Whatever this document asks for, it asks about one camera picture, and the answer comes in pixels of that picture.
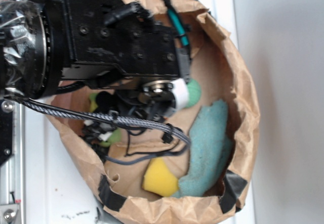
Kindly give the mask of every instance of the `paper bag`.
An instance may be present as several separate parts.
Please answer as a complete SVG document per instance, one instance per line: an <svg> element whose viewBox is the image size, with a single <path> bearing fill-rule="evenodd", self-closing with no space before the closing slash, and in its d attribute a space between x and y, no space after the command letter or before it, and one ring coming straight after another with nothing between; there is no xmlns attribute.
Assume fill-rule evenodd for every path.
<svg viewBox="0 0 324 224"><path fill-rule="evenodd" d="M139 0L168 23L161 0ZM82 121L49 117L60 132L62 142L80 174L97 199L123 223L219 223L243 208L257 154L260 111L255 86L242 57L222 28L202 4L195 0L171 0L184 22L190 24L192 46L191 77L201 86L197 105L183 109L168 122L188 133L201 106L223 99L228 104L226 134L235 142L230 159L217 183L204 197L161 198L141 188L148 160L123 166L101 162L96 153L79 137ZM87 88L54 97L52 105L76 111L89 110ZM161 133L148 131L132 138L131 151L162 150ZM109 155L125 158L126 140L110 147ZM190 153L165 157L178 178L186 175Z"/></svg>

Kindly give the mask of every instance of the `green wire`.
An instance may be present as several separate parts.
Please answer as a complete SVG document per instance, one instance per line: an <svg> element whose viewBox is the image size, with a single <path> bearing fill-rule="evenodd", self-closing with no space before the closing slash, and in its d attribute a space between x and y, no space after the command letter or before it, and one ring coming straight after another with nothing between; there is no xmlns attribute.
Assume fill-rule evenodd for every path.
<svg viewBox="0 0 324 224"><path fill-rule="evenodd" d="M172 11L171 9L168 9L168 15L173 23L173 26L178 31L179 35L185 34L186 32L185 32L184 28L182 27L181 22L180 22L178 16L175 14L175 12ZM181 37L181 42L182 42L183 46L189 45L189 40L188 40L187 36Z"/></svg>

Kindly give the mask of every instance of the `yellow sponge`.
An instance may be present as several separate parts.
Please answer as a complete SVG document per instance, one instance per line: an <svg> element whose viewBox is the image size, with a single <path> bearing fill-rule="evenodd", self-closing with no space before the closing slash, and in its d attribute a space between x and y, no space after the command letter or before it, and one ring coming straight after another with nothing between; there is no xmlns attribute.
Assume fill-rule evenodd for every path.
<svg viewBox="0 0 324 224"><path fill-rule="evenodd" d="M178 179L169 171L162 158L153 158L144 175L143 189L169 197L179 190Z"/></svg>

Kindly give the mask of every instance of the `teal sponge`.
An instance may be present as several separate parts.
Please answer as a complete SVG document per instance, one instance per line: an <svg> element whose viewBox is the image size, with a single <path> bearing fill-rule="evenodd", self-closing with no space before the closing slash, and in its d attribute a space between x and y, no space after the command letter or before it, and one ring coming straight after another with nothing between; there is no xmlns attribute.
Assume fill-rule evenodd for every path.
<svg viewBox="0 0 324 224"><path fill-rule="evenodd" d="M186 105L186 108L190 108L198 103L201 97L201 87L195 79L191 79L187 84L187 88L189 91L189 101Z"/></svg>
<svg viewBox="0 0 324 224"><path fill-rule="evenodd" d="M227 104L218 100L202 107L190 129L190 166L179 179L179 191L173 197L201 197L219 178L226 166L233 143L226 135Z"/></svg>

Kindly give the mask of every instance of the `black clip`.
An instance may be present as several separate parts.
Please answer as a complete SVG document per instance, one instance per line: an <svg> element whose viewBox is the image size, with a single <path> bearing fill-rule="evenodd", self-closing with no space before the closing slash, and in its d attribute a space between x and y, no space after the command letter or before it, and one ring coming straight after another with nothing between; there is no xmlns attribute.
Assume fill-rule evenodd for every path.
<svg viewBox="0 0 324 224"><path fill-rule="evenodd" d="M163 140L163 143L170 144L173 141L172 134L173 134L174 127L171 124L167 124L167 126L170 127L170 131L164 133L164 135L162 136L162 140Z"/></svg>

